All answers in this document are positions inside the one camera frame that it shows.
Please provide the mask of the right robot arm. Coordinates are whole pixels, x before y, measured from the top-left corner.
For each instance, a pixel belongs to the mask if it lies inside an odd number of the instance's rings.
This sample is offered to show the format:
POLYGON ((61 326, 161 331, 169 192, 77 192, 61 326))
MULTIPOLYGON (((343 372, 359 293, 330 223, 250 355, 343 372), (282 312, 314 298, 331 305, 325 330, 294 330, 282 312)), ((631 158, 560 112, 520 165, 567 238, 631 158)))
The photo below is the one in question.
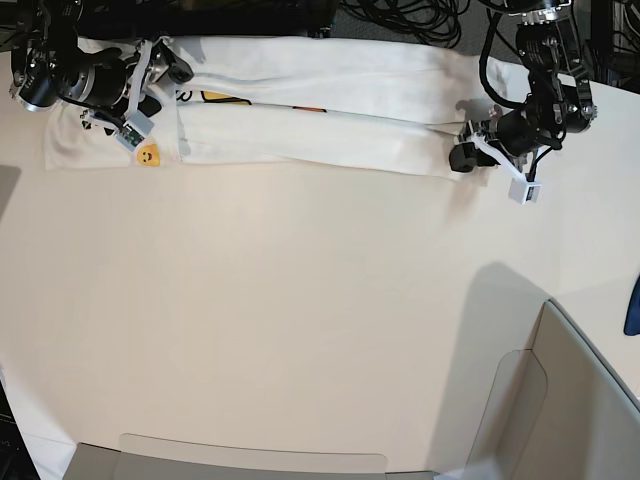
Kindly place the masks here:
POLYGON ((12 98, 35 112, 64 102, 122 127, 147 85, 194 76, 167 44, 167 19, 177 10, 173 1, 2 3, 12 98))

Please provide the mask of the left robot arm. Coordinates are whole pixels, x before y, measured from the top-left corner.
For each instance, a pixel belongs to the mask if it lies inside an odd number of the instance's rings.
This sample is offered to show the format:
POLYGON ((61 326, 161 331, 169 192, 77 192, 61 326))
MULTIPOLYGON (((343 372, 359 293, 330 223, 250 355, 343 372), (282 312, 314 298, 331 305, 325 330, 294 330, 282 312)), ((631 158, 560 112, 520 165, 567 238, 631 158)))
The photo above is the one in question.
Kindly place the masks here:
POLYGON ((582 60, 582 43, 570 1, 485 1, 489 27, 479 58, 479 79, 485 93, 506 112, 491 120, 470 121, 455 139, 449 154, 452 171, 470 173, 494 167, 494 154, 472 143, 477 134, 522 171, 534 156, 527 178, 533 180, 541 158, 563 147, 566 136, 587 130, 597 116, 589 73, 582 60), (488 61, 498 26, 505 16, 520 19, 514 52, 528 72, 530 92, 522 102, 504 98, 491 85, 488 61))

